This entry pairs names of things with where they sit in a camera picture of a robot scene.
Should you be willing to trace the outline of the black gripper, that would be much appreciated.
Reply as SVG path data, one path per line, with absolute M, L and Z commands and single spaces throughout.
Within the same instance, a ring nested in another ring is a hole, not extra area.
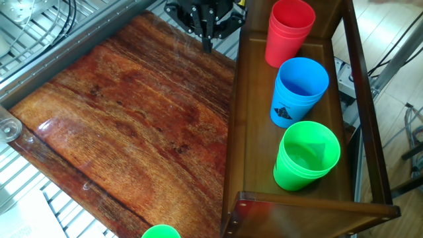
M 210 53 L 211 39 L 224 39 L 234 33 L 245 24 L 246 15 L 233 13 L 219 24 L 207 22 L 207 38 L 200 17 L 208 16 L 212 10 L 214 17 L 221 19 L 232 10 L 233 4 L 234 0 L 176 0 L 176 3 L 165 3 L 164 10 L 184 31 L 199 36 L 203 50 Z

